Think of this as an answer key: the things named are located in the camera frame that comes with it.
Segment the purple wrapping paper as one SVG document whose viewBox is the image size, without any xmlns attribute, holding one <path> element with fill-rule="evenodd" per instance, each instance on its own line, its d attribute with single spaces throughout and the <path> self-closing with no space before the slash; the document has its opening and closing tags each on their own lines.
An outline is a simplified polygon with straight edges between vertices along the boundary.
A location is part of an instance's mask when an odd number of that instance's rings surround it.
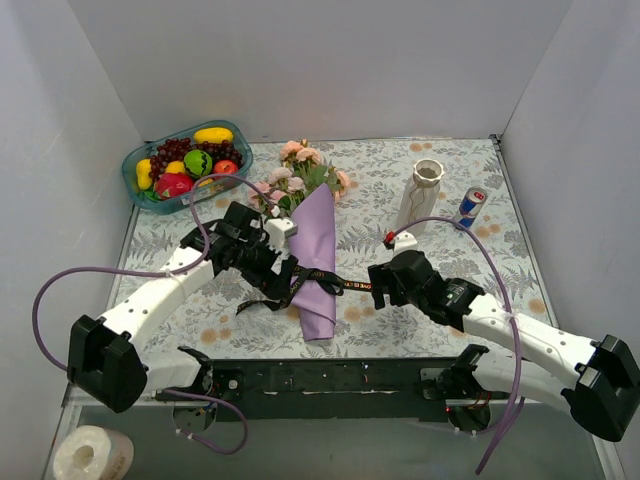
<svg viewBox="0 0 640 480">
<path fill-rule="evenodd" d="M 289 239 L 290 253 L 304 268 L 335 271 L 336 237 L 334 197 L 323 184 L 316 188 L 291 214 L 297 234 Z M 293 297 L 298 308 L 305 342 L 334 337 L 336 297 L 317 282 L 307 280 Z"/>
</svg>

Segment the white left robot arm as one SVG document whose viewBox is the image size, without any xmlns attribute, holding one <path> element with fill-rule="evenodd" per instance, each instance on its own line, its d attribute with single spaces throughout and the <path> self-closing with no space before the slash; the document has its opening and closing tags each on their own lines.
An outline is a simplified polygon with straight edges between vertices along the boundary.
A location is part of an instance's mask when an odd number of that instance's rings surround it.
<svg viewBox="0 0 640 480">
<path fill-rule="evenodd" d="M 158 277 L 99 318 L 82 316 L 71 329 L 68 380 L 110 410 L 121 413 L 143 395 L 177 389 L 193 400 L 213 389 L 213 362 L 189 347 L 146 356 L 148 341 L 186 300 L 221 272 L 235 269 L 276 305 L 290 294 L 298 263 L 286 256 L 297 232 L 290 218 L 265 220 L 237 202 L 223 218 L 194 228 Z"/>
</svg>

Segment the black gold-lettered ribbon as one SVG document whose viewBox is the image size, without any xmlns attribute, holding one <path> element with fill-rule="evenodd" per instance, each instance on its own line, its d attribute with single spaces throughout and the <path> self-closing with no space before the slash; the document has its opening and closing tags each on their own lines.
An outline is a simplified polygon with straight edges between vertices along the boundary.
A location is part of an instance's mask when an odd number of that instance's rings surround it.
<svg viewBox="0 0 640 480">
<path fill-rule="evenodd" d="M 297 266 L 296 276 L 294 277 L 294 283 L 292 285 L 292 291 L 294 293 L 293 298 L 306 282 L 317 283 L 325 293 L 328 293 L 331 296 L 342 296 L 345 290 L 371 292 L 371 284 L 368 282 L 345 280 L 333 272 Z M 254 305 L 264 305 L 264 300 L 250 300 L 243 302 L 237 307 L 236 313 L 240 314 Z"/>
</svg>

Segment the pink flower bunch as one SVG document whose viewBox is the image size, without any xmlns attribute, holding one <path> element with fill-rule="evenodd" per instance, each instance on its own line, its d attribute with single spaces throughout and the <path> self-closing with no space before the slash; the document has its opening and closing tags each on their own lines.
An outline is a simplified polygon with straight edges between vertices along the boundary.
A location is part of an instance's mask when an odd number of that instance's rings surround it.
<svg viewBox="0 0 640 480">
<path fill-rule="evenodd" d="M 290 140 L 280 150 L 281 165 L 266 181 L 257 182 L 258 194 L 248 189 L 248 203 L 266 216 L 272 216 L 270 205 L 289 217 L 317 188 L 326 185 L 337 203 L 353 186 L 348 175 L 326 163 L 321 152 L 306 139 Z"/>
</svg>

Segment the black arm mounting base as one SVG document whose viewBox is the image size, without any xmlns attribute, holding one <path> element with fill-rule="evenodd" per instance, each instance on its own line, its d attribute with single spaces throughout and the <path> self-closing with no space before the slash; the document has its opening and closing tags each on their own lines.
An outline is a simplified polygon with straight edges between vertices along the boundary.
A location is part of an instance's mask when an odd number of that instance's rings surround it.
<svg viewBox="0 0 640 480">
<path fill-rule="evenodd" d="M 191 387 L 170 387 L 161 401 L 221 399 L 249 420 L 416 419 L 482 430 L 491 421 L 490 393 L 471 371 L 485 348 L 457 357 L 211 360 Z"/>
</svg>

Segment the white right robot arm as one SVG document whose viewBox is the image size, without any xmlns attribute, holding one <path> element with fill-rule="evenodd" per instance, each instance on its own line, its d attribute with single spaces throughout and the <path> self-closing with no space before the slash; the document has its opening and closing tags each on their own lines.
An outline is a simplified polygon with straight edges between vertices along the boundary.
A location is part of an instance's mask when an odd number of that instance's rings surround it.
<svg viewBox="0 0 640 480">
<path fill-rule="evenodd" d="M 526 315 L 511 319 L 493 295 L 443 278 L 420 251 L 397 254 L 368 274 L 376 308 L 411 304 L 436 323 L 520 353 L 521 394 L 567 411 L 601 439 L 622 440 L 639 408 L 639 366 L 623 340 L 596 341 Z"/>
</svg>

